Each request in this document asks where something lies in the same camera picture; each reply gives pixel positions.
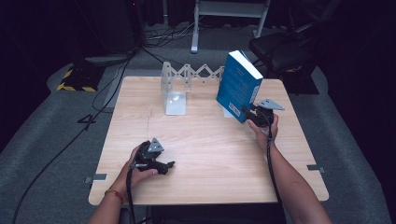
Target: black controller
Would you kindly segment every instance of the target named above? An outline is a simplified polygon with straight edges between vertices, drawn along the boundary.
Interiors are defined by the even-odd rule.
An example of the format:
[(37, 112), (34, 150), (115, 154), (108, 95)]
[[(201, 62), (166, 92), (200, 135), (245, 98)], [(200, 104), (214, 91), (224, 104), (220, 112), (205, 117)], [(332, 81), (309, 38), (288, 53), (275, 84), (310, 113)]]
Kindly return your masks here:
[(242, 108), (242, 111), (247, 119), (251, 119), (257, 127), (265, 128), (274, 122), (274, 109), (284, 110), (285, 108), (271, 99), (266, 99), (251, 108)]
[(174, 166), (175, 162), (170, 161), (165, 164), (156, 161), (157, 157), (160, 156), (162, 151), (163, 147), (156, 138), (153, 138), (151, 142), (146, 141), (142, 143), (134, 157), (134, 166), (137, 167), (139, 171), (156, 169), (158, 170), (158, 174), (166, 175), (168, 170)]

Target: human hand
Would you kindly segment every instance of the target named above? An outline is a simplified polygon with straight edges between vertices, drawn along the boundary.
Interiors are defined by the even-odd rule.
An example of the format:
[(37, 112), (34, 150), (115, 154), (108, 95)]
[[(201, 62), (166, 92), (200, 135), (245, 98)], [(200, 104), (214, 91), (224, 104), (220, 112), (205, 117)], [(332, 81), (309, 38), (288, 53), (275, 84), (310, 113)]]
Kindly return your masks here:
[[(140, 145), (135, 147), (134, 150), (131, 153), (131, 157), (129, 158), (129, 160), (127, 162), (125, 162), (125, 165), (122, 167), (119, 176), (117, 177), (117, 179), (114, 181), (113, 185), (111, 185), (111, 189), (114, 189), (116, 191), (118, 191), (119, 193), (121, 193), (124, 198), (128, 198), (127, 197), (127, 188), (126, 188), (126, 176), (128, 175), (128, 170), (129, 170), (129, 166), (132, 163), (132, 160), (134, 159), (134, 155), (136, 154), (137, 150), (139, 149)], [(131, 183), (131, 187), (134, 188), (140, 181), (158, 174), (158, 171), (156, 169), (149, 169), (146, 171), (139, 171), (138, 169), (134, 169), (133, 173), (132, 173), (132, 183)]]
[[(277, 135), (277, 122), (278, 122), (278, 116), (274, 114), (274, 122), (271, 125), (271, 133), (273, 136), (273, 141), (271, 144), (275, 143), (275, 138)], [(257, 127), (256, 124), (251, 119), (247, 120), (247, 124), (250, 127), (250, 129), (256, 134), (256, 141), (257, 143), (259, 143), (260, 148), (263, 150), (264, 153), (266, 153), (268, 136), (262, 131), (260, 127)]]

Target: gray carpet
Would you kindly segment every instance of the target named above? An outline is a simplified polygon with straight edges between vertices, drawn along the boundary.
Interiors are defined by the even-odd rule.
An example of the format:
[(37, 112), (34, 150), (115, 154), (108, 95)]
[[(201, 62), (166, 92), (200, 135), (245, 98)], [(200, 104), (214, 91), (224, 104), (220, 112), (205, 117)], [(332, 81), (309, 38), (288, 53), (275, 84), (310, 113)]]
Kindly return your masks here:
[[(223, 65), (227, 52), (248, 50), (251, 30), (223, 28), (201, 31), (197, 54), (190, 54), (191, 36), (170, 42), (150, 52), (179, 63), (199, 67), (207, 63)], [(24, 122), (0, 154), (0, 223), (10, 223), (23, 192), (40, 170), (58, 154), (84, 127), (77, 123), (95, 114), (92, 101), (97, 92), (56, 91), (70, 64), (50, 77), (51, 95)], [(119, 66), (108, 67), (99, 90), (116, 75)], [(161, 70), (162, 65), (143, 50), (128, 64), (125, 76), (145, 75), (142, 71)], [(330, 193), (324, 202), (334, 223), (390, 223), (381, 186), (364, 159), (353, 136), (327, 94), (326, 78), (317, 68), (312, 74), (318, 95), (290, 94), (304, 134), (318, 165), (325, 168), (323, 179)], [(114, 86), (97, 96), (100, 108), (114, 91)], [(86, 176), (95, 173), (111, 114), (101, 114), (83, 134), (37, 179), (18, 214), (17, 223), (85, 223), (94, 206), (88, 203), (90, 186)], [(144, 214), (136, 207), (137, 217)]]

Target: blue book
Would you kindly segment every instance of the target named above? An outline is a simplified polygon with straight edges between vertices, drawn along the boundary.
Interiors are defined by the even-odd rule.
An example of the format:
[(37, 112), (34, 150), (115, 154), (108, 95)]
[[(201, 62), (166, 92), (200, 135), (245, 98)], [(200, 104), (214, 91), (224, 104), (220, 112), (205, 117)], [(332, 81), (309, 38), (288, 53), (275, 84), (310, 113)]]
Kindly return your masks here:
[(242, 51), (235, 50), (227, 55), (216, 100), (243, 123), (242, 108), (251, 108), (261, 84), (262, 74)]

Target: wood grain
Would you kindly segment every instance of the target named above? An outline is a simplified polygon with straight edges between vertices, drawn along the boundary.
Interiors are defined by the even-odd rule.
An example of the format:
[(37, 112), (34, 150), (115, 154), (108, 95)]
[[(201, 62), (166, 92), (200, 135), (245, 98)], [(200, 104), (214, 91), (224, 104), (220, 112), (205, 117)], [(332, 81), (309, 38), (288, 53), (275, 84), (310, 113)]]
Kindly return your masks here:
[[(135, 204), (270, 203), (276, 196), (266, 160), (246, 123), (226, 119), (216, 101), (216, 80), (192, 82), (185, 116), (166, 116), (159, 77), (126, 77), (111, 120), (91, 204), (99, 204), (131, 151), (156, 137), (165, 151), (157, 161), (175, 161), (167, 175), (157, 175), (134, 189)], [(329, 198), (303, 130), (279, 80), (265, 79), (256, 100), (271, 98), (285, 107), (279, 115), (277, 146), (311, 185), (321, 201)]]

